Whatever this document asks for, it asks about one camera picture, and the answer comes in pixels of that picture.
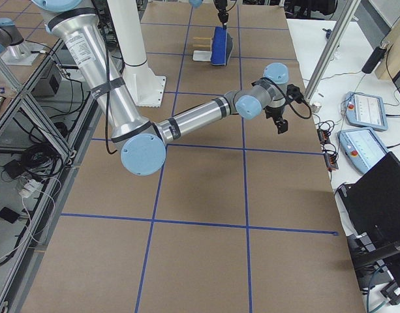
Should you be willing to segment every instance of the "power strip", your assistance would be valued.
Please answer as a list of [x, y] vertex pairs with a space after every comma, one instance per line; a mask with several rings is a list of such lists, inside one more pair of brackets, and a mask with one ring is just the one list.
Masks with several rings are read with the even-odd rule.
[[36, 191], [42, 184], [34, 179], [29, 179], [23, 188], [18, 192], [22, 198], [28, 198]]

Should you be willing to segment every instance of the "robotic arm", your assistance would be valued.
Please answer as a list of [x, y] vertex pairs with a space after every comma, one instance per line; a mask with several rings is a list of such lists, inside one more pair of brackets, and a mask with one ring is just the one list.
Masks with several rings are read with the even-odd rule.
[[[189, 0], [189, 3], [194, 7], [198, 8], [202, 4], [202, 0]], [[215, 8], [219, 11], [217, 16], [223, 26], [223, 29], [227, 28], [228, 13], [226, 10], [227, 0], [214, 0]]]
[[14, 22], [9, 18], [0, 18], [0, 53], [6, 48], [15, 59], [23, 59], [30, 55], [30, 49]]
[[282, 116], [288, 69], [283, 64], [273, 63], [265, 69], [264, 77], [255, 82], [252, 89], [231, 91], [165, 121], [153, 123], [139, 114], [111, 59], [110, 79], [106, 79], [106, 51], [97, 29], [99, 19], [92, 2], [33, 2], [40, 7], [47, 30], [65, 41], [104, 113], [110, 107], [108, 122], [113, 128], [111, 139], [121, 153], [124, 167], [136, 175], [149, 175], [162, 167], [166, 144], [226, 116], [239, 113], [246, 119], [252, 119], [268, 108], [277, 116]]

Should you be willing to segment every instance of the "black tape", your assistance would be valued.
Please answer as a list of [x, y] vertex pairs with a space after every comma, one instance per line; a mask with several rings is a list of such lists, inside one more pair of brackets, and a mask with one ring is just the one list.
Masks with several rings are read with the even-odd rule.
[[124, 79], [122, 77], [118, 77], [114, 80], [110, 80], [108, 82], [103, 83], [102, 85], [96, 86], [91, 89], [91, 96], [93, 96], [94, 100], [98, 99], [102, 95], [105, 95], [107, 92], [121, 87], [124, 85]]
[[168, 122], [171, 124], [171, 126], [169, 126], [169, 131], [171, 132], [173, 139], [176, 140], [181, 137], [181, 131], [175, 119], [171, 117], [168, 119]]
[[97, 14], [94, 8], [75, 8], [70, 11], [66, 11], [64, 13], [60, 13], [59, 15], [55, 16], [52, 18], [49, 23], [48, 23], [48, 29], [52, 31], [52, 29], [59, 23], [69, 19], [69, 18], [74, 18], [75, 16], [78, 15], [84, 15], [84, 14]]
[[141, 127], [136, 128], [135, 130], [132, 130], [131, 132], [128, 132], [127, 134], [121, 135], [119, 137], [111, 138], [111, 141], [114, 143], [122, 142], [123, 140], [129, 139], [130, 137], [139, 135], [140, 133], [147, 130], [150, 126], [152, 126], [152, 123], [151, 123], [151, 121], [148, 121], [146, 124], [143, 124]]
[[220, 98], [213, 99], [213, 101], [218, 104], [221, 111], [221, 118], [224, 119], [227, 116], [226, 106], [224, 105], [224, 102]]
[[268, 81], [265, 77], [260, 78], [259, 80], [256, 80], [255, 82], [252, 83], [252, 86], [261, 86], [262, 88], [269, 90], [272, 86], [271, 82]]

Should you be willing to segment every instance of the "power adapter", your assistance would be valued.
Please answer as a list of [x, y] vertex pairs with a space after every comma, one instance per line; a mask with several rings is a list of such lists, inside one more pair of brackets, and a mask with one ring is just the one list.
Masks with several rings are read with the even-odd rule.
[[4, 170], [11, 177], [11, 179], [18, 178], [22, 173], [24, 173], [24, 169], [20, 162], [17, 160], [11, 160], [7, 164], [4, 165]]

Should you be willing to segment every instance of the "sticker label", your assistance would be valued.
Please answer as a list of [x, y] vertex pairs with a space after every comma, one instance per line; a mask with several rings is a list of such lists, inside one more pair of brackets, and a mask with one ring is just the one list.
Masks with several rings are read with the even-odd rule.
[[68, 39], [65, 44], [71, 56], [74, 58], [76, 65], [79, 67], [95, 60], [94, 53], [82, 33], [78, 33], [76, 36]]

